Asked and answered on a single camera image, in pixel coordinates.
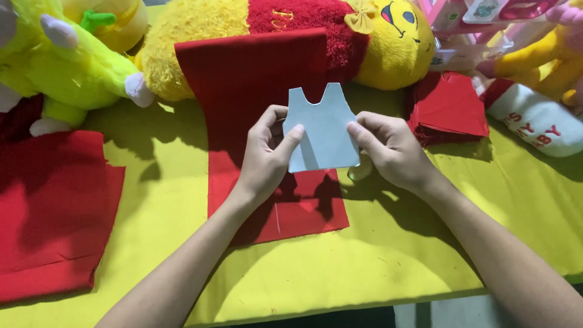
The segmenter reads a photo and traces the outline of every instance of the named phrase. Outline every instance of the winnie the pooh plush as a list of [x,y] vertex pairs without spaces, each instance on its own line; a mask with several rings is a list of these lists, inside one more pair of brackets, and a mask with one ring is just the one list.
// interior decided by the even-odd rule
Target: winnie the pooh plush
[[[551,8],[547,20],[558,23],[540,41],[480,63],[478,70],[488,78],[511,78],[568,106],[583,106],[583,0],[571,0]],[[554,61],[549,75],[539,82],[538,68]],[[533,75],[537,78],[524,78]]]
[[325,27],[328,82],[395,90],[425,76],[435,43],[406,0],[172,0],[135,58],[147,86],[169,101],[193,98],[174,44]]
[[0,0],[0,25],[0,112],[44,94],[33,136],[77,127],[121,97],[142,107],[154,99],[133,63],[67,19],[58,0]]
[[142,0],[61,0],[63,14],[91,32],[109,49],[124,53],[146,34]]

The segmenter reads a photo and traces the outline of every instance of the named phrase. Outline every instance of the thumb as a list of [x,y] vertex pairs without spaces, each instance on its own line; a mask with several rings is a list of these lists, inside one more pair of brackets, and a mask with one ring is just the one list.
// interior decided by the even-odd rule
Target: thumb
[[275,148],[274,153],[278,153],[278,156],[284,156],[289,162],[289,159],[292,158],[292,152],[300,144],[304,132],[305,129],[303,125],[296,125],[286,134],[283,140],[279,143],[279,146]]
[[371,131],[365,129],[359,123],[350,122],[348,124],[348,133],[354,138],[360,148],[368,152],[373,162],[375,162],[375,159],[380,159],[382,156],[385,156],[388,148]]

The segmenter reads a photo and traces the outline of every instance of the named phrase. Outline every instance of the forearm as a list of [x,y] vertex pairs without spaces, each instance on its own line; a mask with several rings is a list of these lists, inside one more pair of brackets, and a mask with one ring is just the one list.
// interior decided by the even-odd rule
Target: forearm
[[472,259],[491,293],[525,326],[583,326],[583,299],[527,245],[444,180],[420,196]]
[[210,272],[252,210],[247,202],[230,196],[96,327],[182,327]]

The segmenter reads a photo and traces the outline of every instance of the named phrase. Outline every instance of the red fabric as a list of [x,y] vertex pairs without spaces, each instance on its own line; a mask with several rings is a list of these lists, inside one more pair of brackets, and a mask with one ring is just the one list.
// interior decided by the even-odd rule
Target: red fabric
[[346,25],[349,13],[339,0],[249,0],[247,23],[251,34],[326,28],[326,80],[343,83],[359,73],[370,40]]
[[508,79],[495,79],[488,89],[480,95],[480,100],[484,103],[484,108],[490,108],[490,106],[492,106],[492,104],[512,85],[514,85],[514,81]]
[[124,168],[103,136],[60,132],[0,145],[0,302],[93,287]]
[[[209,138],[209,217],[227,198],[243,163],[247,131],[270,104],[302,87],[319,102],[325,87],[324,29],[177,43],[176,56],[199,100]],[[288,174],[237,232],[232,246],[349,226],[336,170]]]
[[407,123],[423,146],[479,141],[490,134],[484,104],[472,80],[456,72],[429,72],[410,89]]
[[0,144],[30,138],[30,126],[40,119],[43,112],[43,96],[23,98],[8,113],[0,113]]

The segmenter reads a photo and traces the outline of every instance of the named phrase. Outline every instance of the yellow bow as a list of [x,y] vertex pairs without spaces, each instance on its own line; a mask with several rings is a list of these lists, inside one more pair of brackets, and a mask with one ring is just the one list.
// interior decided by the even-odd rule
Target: yellow bow
[[378,6],[374,4],[374,1],[348,0],[347,2],[355,13],[344,16],[344,22],[354,32],[372,33],[374,31],[374,23],[373,19],[368,17],[368,14],[376,13],[378,10]]

